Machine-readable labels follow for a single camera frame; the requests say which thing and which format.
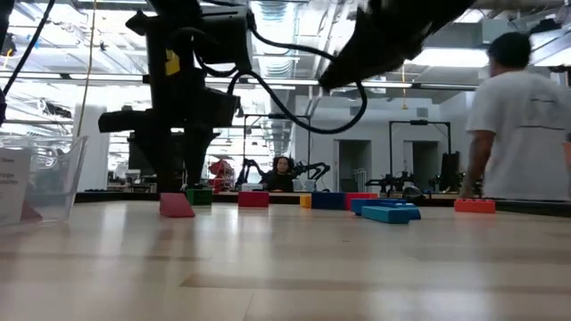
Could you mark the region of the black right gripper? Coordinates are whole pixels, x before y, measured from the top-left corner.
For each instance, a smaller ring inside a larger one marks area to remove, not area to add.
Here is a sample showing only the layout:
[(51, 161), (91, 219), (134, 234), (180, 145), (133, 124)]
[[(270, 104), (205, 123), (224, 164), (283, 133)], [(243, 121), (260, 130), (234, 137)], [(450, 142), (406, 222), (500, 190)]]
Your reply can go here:
[(377, 29), (355, 29), (319, 77), (326, 90), (399, 69), (415, 58), (424, 40), (456, 20), (476, 0), (369, 0)]

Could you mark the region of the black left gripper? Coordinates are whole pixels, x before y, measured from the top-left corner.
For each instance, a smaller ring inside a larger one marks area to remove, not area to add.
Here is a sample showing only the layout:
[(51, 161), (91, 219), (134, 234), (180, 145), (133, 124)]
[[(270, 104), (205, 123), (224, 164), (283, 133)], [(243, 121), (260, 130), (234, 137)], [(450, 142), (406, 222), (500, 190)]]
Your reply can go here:
[[(241, 107), (238, 96), (206, 86), (207, 72), (194, 64), (198, 53), (217, 55), (221, 42), (206, 28), (198, 0), (147, 0), (156, 14), (137, 12), (126, 26), (146, 39), (152, 107), (146, 111), (114, 111), (98, 120), (102, 133), (124, 130), (206, 126), (225, 128)], [(204, 159), (219, 136), (212, 129), (185, 131), (186, 184), (201, 181)], [(136, 131), (138, 146), (157, 176), (157, 193), (177, 193), (175, 156), (169, 131)]]

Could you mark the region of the green block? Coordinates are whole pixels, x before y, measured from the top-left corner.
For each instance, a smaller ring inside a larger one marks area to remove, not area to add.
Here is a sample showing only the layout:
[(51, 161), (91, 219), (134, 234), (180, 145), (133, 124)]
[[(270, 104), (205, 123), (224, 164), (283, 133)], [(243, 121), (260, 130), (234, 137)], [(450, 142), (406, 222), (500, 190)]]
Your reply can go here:
[(187, 189), (186, 198), (192, 206), (206, 206), (212, 204), (211, 189)]

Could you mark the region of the red wedge block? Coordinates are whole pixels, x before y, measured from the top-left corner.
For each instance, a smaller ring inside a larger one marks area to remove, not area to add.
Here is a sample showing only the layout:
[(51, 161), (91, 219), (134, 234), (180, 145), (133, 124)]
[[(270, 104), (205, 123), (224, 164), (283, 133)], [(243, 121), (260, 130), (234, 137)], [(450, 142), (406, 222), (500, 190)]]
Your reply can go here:
[(191, 204), (182, 193), (161, 193), (159, 212), (166, 218), (193, 218), (195, 216)]

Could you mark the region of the red rectangular block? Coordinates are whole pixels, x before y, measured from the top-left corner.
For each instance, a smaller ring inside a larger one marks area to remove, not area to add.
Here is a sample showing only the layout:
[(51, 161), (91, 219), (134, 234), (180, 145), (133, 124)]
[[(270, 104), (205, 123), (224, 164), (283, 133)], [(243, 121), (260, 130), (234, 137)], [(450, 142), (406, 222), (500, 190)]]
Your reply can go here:
[(237, 204), (240, 208), (267, 208), (269, 206), (269, 193), (261, 191), (239, 192)]

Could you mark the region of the dark blue long block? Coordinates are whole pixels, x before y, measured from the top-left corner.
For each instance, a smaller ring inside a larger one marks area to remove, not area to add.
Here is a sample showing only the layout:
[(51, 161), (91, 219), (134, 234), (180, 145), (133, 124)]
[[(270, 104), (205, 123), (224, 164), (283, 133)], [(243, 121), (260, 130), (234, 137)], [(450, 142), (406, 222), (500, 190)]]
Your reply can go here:
[(421, 219), (418, 207), (402, 199), (353, 199), (351, 210), (357, 216), (388, 224), (408, 224)]

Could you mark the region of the red bag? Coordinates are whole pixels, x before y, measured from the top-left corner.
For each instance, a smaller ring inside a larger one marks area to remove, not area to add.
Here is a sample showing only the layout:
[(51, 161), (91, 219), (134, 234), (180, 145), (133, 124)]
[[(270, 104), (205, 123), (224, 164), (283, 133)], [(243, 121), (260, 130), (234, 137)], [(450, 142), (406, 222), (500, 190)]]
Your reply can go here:
[(234, 188), (235, 172), (231, 165), (225, 160), (217, 160), (209, 167), (211, 177), (208, 185), (214, 193), (229, 192)]

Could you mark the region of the black monitor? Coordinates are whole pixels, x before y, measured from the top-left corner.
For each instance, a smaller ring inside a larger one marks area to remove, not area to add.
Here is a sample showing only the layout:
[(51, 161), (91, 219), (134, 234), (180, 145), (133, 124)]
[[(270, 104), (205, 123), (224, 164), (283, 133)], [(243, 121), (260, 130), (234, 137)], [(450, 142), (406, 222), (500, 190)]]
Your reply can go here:
[(128, 156), (128, 168), (129, 169), (138, 169), (141, 176), (151, 176), (154, 175), (155, 172), (153, 167), (143, 154), (142, 150), (136, 143), (135, 133), (131, 132), (128, 137), (128, 148), (129, 148), (129, 156)]

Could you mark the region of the person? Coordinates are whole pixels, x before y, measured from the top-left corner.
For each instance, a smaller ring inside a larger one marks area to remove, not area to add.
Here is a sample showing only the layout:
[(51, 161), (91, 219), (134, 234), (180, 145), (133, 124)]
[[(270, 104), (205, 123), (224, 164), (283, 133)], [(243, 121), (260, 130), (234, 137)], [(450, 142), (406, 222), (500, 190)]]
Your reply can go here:
[(475, 92), (466, 123), (468, 170), (459, 192), (477, 180), (486, 198), (571, 201), (564, 144), (571, 136), (571, 91), (528, 70), (528, 35), (505, 33), (487, 50), (490, 77)]
[(264, 175), (261, 184), (269, 192), (292, 193), (293, 161), (286, 156), (278, 156), (273, 160), (272, 170)]

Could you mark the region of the long linear light fixture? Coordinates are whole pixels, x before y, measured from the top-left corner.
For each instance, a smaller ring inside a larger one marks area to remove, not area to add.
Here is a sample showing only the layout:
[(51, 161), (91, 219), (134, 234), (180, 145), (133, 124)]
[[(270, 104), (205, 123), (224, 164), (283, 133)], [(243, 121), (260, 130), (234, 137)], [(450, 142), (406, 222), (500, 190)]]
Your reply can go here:
[[(52, 72), (31, 72), (20, 73), (16, 82), (54, 82), (68, 84), (84, 84), (89, 79), (90, 85), (125, 85), (138, 86), (147, 84), (146, 75), (129, 74), (81, 74), (81, 73), (52, 73)], [(265, 78), (264, 81), (278, 89), (292, 89), (302, 86), (318, 86), (316, 79), (298, 78)], [(450, 84), (450, 83), (430, 83), (430, 82), (402, 82), (402, 81), (362, 81), (362, 86), (366, 89), (397, 89), (397, 90), (427, 90), (427, 91), (461, 91), (472, 92), (478, 88), (473, 84)]]

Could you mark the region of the clear plastic bin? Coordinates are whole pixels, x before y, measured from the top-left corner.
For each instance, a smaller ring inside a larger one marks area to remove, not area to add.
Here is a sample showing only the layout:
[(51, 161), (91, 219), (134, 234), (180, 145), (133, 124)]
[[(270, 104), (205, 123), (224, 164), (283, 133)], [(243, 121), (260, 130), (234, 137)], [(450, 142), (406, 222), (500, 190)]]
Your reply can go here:
[(78, 191), (87, 138), (0, 136), (0, 226), (21, 222), (27, 201), (42, 221), (66, 221)]

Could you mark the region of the red-orange long block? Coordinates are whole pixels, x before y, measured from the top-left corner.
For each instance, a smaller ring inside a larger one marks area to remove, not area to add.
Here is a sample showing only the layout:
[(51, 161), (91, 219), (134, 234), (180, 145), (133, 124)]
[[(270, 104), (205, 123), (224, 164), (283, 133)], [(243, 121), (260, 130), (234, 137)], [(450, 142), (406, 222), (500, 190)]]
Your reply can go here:
[(377, 199), (376, 193), (346, 193), (344, 197), (344, 207), (346, 210), (360, 213), (360, 209), (370, 199)]

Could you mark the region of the blue rectangular block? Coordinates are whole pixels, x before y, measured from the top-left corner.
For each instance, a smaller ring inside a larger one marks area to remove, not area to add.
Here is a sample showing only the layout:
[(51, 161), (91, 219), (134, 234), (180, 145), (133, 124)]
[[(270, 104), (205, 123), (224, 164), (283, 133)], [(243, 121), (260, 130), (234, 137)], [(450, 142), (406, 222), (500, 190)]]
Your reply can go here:
[(345, 210), (345, 193), (312, 193), (311, 207), (314, 210)]

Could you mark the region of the silver round ventilation duct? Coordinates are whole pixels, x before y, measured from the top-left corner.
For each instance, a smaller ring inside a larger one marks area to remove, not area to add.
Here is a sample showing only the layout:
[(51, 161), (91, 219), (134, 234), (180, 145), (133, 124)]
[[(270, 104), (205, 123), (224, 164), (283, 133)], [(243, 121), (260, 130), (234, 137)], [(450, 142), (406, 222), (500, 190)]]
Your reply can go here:
[[(329, 25), (328, 4), (322, 0), (249, 0), (257, 31), (284, 44), (319, 47)], [(265, 79), (314, 79), (319, 58), (311, 53), (277, 48), (254, 41), (254, 62)]]

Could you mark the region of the black gantry frame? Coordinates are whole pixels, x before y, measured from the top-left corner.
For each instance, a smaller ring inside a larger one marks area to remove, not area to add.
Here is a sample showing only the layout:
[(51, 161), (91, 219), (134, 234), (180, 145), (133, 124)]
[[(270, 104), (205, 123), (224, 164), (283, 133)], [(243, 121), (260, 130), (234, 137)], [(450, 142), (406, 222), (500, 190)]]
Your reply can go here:
[[(425, 132), (419, 136), (407, 136), (402, 140), (402, 170), (393, 172), (393, 125), (407, 124), (411, 126), (434, 127), (446, 138), (446, 147), (443, 143), (432, 140)], [(443, 159), (451, 154), (451, 123), (442, 121), (416, 120), (390, 120), (389, 121), (389, 167), (391, 174), (399, 176), (402, 171), (408, 171), (414, 176), (414, 185), (423, 193), (427, 187), (430, 192), (439, 192), (443, 169)]]

